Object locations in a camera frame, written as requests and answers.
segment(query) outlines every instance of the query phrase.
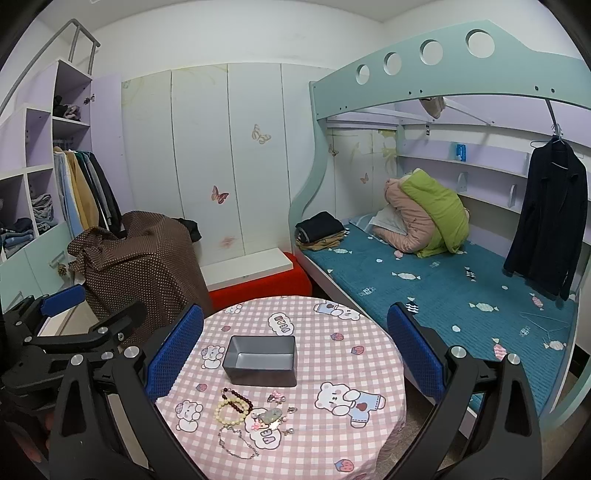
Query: teal bedsheet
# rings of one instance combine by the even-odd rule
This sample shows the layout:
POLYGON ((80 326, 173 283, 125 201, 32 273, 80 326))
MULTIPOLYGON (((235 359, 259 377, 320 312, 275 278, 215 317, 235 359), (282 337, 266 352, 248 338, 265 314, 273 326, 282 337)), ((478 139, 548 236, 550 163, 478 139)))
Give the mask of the teal bedsheet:
MULTIPOLYGON (((390 245, 353 225, 348 229, 338 248, 304 253, 384 329, 390 305, 401 301, 419 324, 474 357, 517 353, 541 413, 566 367, 573 300, 559 308, 534 294, 523 278, 503 275, 502 257, 470 242, 457 254, 397 259, 390 245)), ((470 406, 478 411, 480 398, 470 406)))

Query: shelf cubby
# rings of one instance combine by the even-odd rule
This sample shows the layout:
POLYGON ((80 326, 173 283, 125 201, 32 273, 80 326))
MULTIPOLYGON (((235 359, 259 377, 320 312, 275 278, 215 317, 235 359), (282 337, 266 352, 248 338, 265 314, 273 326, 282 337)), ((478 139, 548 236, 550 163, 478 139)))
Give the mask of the shelf cubby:
POLYGON ((51 152, 51 114, 27 108, 25 114, 25 165, 36 167, 53 163, 51 152))
POLYGON ((25 174, 21 174, 0 180, 0 222, 5 228, 9 228, 19 218, 33 219, 25 177, 25 174))
POLYGON ((31 200, 44 193, 51 195, 54 219, 58 223, 62 223, 64 217, 61 211, 60 198, 57 193, 57 183, 54 176, 54 170, 39 170, 27 175, 32 196, 31 200))
POLYGON ((62 105, 77 105, 80 107, 80 120, 90 123, 90 103, 85 103, 91 97, 88 75, 75 69, 66 61, 59 60, 57 64, 55 95, 62 97, 62 105))

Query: pillow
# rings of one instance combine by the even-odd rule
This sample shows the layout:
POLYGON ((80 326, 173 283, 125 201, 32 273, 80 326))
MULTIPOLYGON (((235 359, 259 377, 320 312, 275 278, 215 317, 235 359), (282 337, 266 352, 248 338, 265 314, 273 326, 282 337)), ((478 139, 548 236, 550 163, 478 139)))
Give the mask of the pillow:
POLYGON ((400 235, 408 235, 408 229, 402 219, 402 213, 392 205, 386 205, 384 209, 376 213, 375 217, 369 221, 369 224, 380 226, 400 235))
POLYGON ((371 233, 373 226, 369 223, 376 213, 368 213, 367 215, 359 215, 349 219, 351 225, 363 230, 366 233, 371 233))

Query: wardrobe door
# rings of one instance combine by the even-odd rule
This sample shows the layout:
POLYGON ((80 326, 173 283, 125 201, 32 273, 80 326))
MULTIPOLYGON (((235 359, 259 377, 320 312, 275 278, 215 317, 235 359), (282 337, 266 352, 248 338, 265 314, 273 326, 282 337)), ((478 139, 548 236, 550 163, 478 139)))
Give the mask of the wardrobe door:
POLYGON ((121 75, 113 74, 90 84, 90 136, 95 154, 121 213, 134 210, 129 171, 125 159, 121 118, 121 75))
POLYGON ((246 254, 291 249, 281 66, 228 65, 230 134, 246 254))
MULTIPOLYGON (((285 141, 289 170, 291 200, 299 194, 314 162, 314 127, 310 100, 310 82, 315 82, 333 72, 330 69, 306 65, 281 64, 283 105, 285 109, 285 141)), ((327 133, 332 145, 332 133, 327 133)), ((333 156, 326 152, 328 163, 322 184, 304 210, 303 218, 327 211, 335 215, 335 164, 333 156)))
POLYGON ((185 217, 197 222, 203 236, 196 247, 199 263, 243 256, 230 144, 228 65, 174 70, 172 93, 178 185, 185 217))
POLYGON ((123 82, 121 105, 135 208, 177 218, 183 207, 174 162, 171 77, 168 70, 123 82))

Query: bead bracelet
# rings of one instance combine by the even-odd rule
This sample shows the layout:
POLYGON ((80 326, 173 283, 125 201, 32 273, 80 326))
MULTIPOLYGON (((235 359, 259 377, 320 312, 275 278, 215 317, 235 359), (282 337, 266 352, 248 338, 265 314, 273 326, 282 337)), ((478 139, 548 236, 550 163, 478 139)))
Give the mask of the bead bracelet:
POLYGON ((241 398, 236 398, 233 400, 222 400, 219 405, 217 406, 215 413, 214 413, 214 418, 221 423, 224 426, 227 425, 238 425, 239 423, 242 423, 244 421, 244 419, 247 417, 248 415, 248 404, 242 400, 241 398), (220 416, 220 412, 222 411, 222 408, 224 408, 226 405, 231 405, 237 403, 242 407, 242 413, 240 414, 240 419, 239 420, 227 420, 227 419, 223 419, 220 416))

